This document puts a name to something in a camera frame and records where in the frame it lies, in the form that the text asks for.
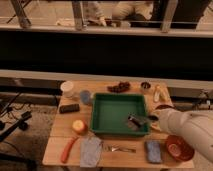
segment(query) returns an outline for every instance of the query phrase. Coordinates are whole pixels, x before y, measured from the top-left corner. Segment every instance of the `blue sponge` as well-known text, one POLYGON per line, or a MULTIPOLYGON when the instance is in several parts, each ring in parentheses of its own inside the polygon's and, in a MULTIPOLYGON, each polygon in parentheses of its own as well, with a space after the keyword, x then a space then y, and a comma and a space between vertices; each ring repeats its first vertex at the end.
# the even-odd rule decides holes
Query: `blue sponge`
POLYGON ((157 140, 148 140, 145 142, 147 150, 147 159, 150 163, 162 163, 160 144, 157 140))

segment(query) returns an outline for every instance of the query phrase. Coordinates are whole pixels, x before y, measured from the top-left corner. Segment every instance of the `black wall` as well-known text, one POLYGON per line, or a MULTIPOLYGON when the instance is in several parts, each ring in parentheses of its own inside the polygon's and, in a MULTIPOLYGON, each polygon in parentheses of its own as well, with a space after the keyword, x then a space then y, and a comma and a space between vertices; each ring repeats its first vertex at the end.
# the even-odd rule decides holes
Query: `black wall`
POLYGON ((0 31, 0 68, 213 80, 213 39, 0 31))

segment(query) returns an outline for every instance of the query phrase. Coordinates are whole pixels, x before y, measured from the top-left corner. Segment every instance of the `blue cup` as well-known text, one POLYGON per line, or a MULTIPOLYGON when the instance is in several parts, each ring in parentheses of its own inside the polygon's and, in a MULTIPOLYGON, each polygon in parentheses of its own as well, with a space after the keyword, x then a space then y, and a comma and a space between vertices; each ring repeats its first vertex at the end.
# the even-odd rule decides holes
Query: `blue cup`
POLYGON ((92 105, 91 93, 88 90, 83 90, 80 92, 80 99, 85 105, 92 105))

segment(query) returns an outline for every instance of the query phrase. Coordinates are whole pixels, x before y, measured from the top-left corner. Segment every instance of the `green tray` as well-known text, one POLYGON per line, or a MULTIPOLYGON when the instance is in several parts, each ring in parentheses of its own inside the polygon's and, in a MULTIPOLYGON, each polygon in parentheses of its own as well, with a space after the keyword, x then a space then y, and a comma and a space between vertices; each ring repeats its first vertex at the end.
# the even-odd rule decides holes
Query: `green tray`
POLYGON ((145 100, 137 94, 94 95, 90 129, 96 134, 116 134, 144 136, 149 134, 149 124, 144 124, 138 131, 131 130, 126 121, 129 114, 147 116, 145 100))

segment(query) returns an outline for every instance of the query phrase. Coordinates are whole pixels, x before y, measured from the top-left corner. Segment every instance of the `small cup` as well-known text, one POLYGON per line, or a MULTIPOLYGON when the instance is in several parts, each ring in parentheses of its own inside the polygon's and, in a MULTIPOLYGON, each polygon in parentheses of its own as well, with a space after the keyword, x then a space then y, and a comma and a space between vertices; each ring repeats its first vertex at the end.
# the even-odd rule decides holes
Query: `small cup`
POLYGON ((142 94, 148 94, 151 88, 151 84, 148 82, 142 82, 141 83, 141 93, 142 94))
POLYGON ((74 92, 74 83, 72 81, 65 81, 60 86, 61 91, 63 92, 64 97, 72 98, 75 94, 74 92))
POLYGON ((88 90, 83 90, 80 92, 81 101, 85 105, 92 105, 92 101, 93 101, 92 96, 93 95, 88 90))

